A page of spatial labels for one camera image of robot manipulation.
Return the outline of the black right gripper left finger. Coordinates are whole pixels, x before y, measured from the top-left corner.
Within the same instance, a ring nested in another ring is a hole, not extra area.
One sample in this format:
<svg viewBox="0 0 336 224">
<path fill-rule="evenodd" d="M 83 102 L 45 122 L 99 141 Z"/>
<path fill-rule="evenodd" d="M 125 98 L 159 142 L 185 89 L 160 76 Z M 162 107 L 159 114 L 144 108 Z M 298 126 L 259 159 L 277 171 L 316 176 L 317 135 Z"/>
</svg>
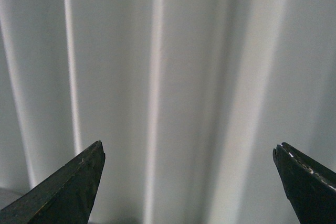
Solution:
<svg viewBox="0 0 336 224">
<path fill-rule="evenodd" d="M 96 141 L 1 209 L 1 223 L 88 223 L 106 155 Z"/>
</svg>

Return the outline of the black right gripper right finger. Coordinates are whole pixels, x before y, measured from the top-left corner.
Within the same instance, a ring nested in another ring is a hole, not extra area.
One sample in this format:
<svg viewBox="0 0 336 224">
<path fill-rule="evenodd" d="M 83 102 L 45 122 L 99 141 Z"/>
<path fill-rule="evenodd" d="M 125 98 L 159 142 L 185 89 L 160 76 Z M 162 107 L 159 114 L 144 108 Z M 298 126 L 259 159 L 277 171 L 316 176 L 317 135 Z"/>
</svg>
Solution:
<svg viewBox="0 0 336 224">
<path fill-rule="evenodd" d="M 299 222 L 335 223 L 335 172 L 285 142 L 272 156 Z"/>
</svg>

